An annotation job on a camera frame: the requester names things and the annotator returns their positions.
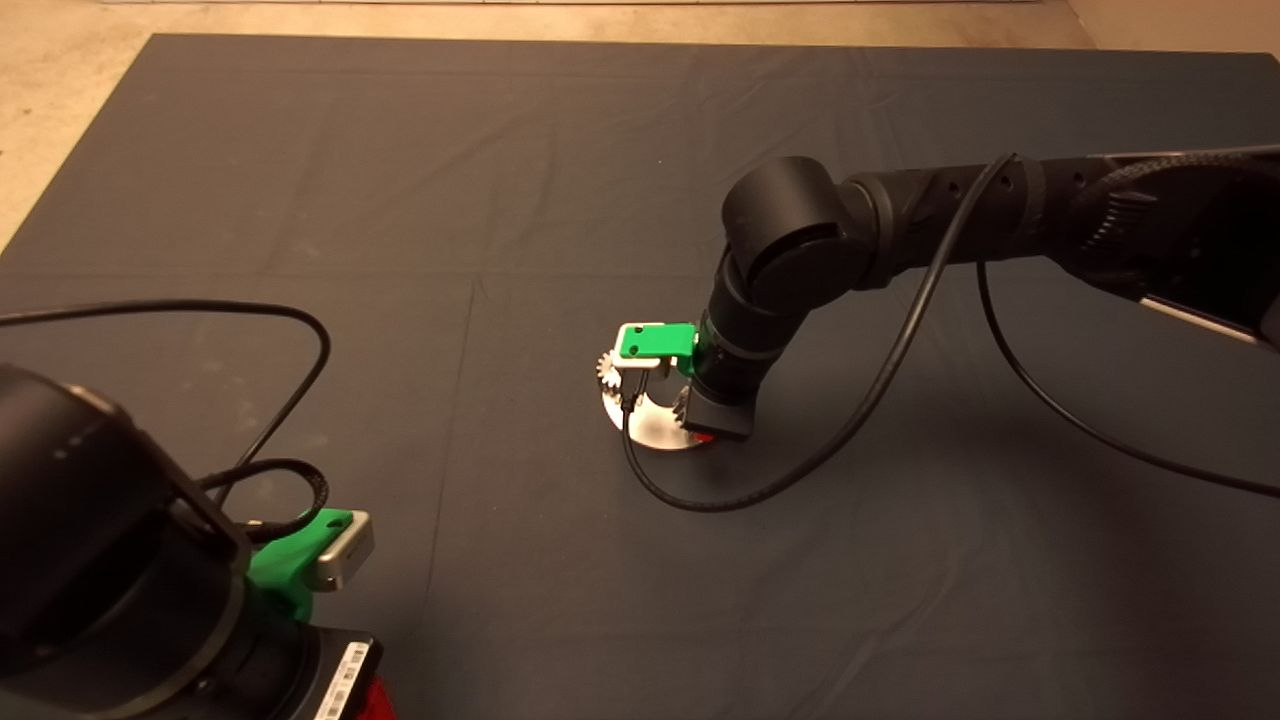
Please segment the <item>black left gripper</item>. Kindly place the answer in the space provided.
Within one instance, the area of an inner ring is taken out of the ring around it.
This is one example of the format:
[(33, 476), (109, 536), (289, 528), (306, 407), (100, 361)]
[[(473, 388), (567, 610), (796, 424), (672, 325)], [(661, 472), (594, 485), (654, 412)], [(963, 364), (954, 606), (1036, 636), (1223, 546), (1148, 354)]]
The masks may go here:
[(315, 670), (305, 696), (307, 719), (397, 720), (381, 676), (383, 644), (370, 632), (314, 629)]

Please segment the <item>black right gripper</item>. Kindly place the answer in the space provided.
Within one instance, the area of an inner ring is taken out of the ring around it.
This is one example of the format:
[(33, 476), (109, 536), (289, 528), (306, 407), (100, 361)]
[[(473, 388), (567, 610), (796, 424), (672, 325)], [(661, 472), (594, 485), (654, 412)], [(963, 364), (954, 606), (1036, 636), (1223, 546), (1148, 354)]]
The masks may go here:
[(756, 396), (717, 398), (698, 384), (690, 384), (681, 410), (681, 425), (691, 445), (717, 439), (745, 441), (755, 430)]

